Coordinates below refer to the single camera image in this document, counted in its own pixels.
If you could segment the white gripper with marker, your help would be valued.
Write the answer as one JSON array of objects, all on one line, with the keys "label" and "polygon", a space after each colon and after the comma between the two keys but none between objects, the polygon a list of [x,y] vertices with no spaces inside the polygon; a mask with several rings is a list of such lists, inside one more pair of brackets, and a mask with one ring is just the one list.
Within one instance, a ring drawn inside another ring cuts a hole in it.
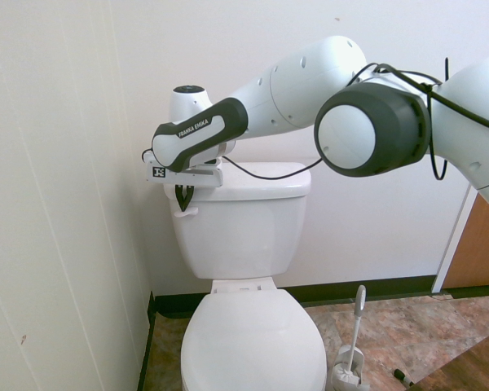
[{"label": "white gripper with marker", "polygon": [[170,184],[180,210],[185,211],[194,195],[194,187],[221,187],[223,184],[222,160],[216,159],[213,164],[196,165],[181,172],[174,172],[157,163],[147,162],[147,180],[149,182]]}]

